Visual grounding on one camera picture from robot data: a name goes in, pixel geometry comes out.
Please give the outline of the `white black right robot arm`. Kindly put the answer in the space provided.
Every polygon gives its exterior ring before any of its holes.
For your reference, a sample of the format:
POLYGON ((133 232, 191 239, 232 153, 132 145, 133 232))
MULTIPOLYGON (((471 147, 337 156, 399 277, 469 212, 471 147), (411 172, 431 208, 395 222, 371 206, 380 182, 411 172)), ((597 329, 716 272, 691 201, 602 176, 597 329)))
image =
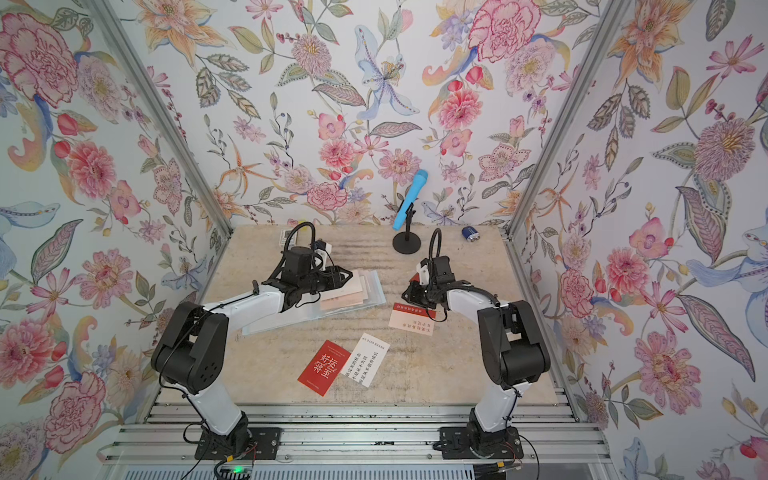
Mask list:
POLYGON ((435 323, 446 321, 451 312, 475 321, 491 385, 470 410, 465 426, 439 429, 433 449, 445 460, 521 460, 523 447, 512 418, 524 393, 550 370, 543 333, 528 302, 505 302, 457 279, 441 246, 437 228, 427 257, 401 298, 435 323))

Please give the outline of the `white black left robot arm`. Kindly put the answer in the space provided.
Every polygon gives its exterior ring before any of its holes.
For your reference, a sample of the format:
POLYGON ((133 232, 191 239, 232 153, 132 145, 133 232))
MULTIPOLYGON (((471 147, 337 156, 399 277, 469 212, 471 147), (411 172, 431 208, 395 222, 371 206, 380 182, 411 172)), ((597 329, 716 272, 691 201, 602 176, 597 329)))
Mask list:
POLYGON ((180 303, 154 349, 151 367, 161 384, 183 394, 202 420, 207 447, 239 456, 255 444, 244 411, 219 379, 232 335, 251 327, 261 333, 315 320, 324 293, 337 291, 353 272, 333 263, 330 246, 310 222, 295 226, 271 275, 249 293, 219 303, 180 303))

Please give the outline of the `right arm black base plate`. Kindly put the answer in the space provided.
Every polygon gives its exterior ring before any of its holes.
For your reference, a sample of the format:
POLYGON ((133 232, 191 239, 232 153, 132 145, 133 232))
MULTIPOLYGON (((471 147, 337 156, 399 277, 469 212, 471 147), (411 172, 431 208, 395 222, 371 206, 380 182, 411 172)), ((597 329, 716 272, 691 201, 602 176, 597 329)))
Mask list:
POLYGON ((432 444, 444 460, 522 460, 523 447, 516 428, 483 432, 465 427, 441 427, 432 444))

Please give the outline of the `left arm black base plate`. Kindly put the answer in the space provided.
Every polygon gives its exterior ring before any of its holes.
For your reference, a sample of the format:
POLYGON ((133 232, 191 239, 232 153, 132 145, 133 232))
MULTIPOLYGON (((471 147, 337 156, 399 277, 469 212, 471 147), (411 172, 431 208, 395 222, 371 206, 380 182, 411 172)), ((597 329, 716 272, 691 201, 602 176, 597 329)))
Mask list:
POLYGON ((276 427, 235 429, 227 436, 202 429, 195 460, 275 460, 283 430, 276 427))

